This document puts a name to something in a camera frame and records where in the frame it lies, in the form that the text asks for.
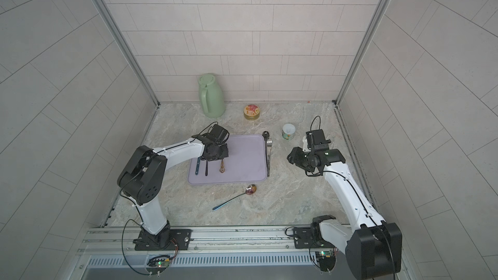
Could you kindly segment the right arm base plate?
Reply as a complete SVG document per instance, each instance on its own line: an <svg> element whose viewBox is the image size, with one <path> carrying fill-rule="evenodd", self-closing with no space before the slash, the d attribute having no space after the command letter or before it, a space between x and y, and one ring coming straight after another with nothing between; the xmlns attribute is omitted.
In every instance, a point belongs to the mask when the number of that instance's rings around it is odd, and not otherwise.
<svg viewBox="0 0 498 280"><path fill-rule="evenodd" d="M324 244L319 239L315 229L310 226L291 228L291 237L296 249L321 248Z"/></svg>

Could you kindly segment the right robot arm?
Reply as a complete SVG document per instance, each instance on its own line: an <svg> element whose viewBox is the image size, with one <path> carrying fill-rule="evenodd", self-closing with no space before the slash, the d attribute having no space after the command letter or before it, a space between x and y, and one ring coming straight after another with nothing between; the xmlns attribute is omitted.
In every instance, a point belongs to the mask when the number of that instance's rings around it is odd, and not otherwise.
<svg viewBox="0 0 498 280"><path fill-rule="evenodd" d="M400 272L402 232L397 224L387 223L368 201L339 150L306 152L294 147L287 160L308 177L324 177L350 224L345 226L331 215L315 217L311 224L312 246L333 245L345 255L355 279L395 276Z"/></svg>

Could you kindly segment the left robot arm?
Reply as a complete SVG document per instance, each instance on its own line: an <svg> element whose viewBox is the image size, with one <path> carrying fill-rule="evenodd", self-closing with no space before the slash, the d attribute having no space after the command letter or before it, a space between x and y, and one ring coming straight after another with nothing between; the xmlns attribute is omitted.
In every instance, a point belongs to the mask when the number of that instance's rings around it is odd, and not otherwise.
<svg viewBox="0 0 498 280"><path fill-rule="evenodd" d="M191 159L201 158L208 162L227 157L226 141L193 138L157 149L145 145L138 147L119 175L117 185L134 203L141 217L141 240L160 249L170 242L171 226L158 200L167 169Z"/></svg>

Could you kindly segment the lilac plastic tray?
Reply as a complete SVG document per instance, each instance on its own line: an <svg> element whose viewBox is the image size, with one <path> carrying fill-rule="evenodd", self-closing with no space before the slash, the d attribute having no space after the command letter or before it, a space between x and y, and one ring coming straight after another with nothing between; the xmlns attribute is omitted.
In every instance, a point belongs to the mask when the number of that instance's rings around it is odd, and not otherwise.
<svg viewBox="0 0 498 280"><path fill-rule="evenodd" d="M200 162L199 174L195 175L197 160L192 159L188 182L191 185L217 185L254 183L267 179L265 140L260 134L233 135L228 141L229 156L224 160L225 172L220 173L220 162L209 162L205 176L206 162Z"/></svg>

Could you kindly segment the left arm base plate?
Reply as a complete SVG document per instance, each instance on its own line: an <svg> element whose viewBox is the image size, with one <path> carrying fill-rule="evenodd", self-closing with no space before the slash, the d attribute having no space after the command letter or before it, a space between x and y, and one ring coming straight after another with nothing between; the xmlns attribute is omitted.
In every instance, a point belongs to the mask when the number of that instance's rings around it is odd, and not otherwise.
<svg viewBox="0 0 498 280"><path fill-rule="evenodd" d="M191 229L166 229L158 235L152 235L141 229L139 237L134 239L136 251L173 251L187 250L189 247Z"/></svg>

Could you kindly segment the ornate gold fork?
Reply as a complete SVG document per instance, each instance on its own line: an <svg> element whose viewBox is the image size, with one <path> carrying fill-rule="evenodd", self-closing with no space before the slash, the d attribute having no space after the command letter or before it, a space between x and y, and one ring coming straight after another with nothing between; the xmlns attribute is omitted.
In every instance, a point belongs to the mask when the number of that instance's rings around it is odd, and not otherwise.
<svg viewBox="0 0 498 280"><path fill-rule="evenodd" d="M224 164L224 160L222 159L221 162L220 162L220 169L219 169L219 172L220 173L224 173L225 172L225 164Z"/></svg>

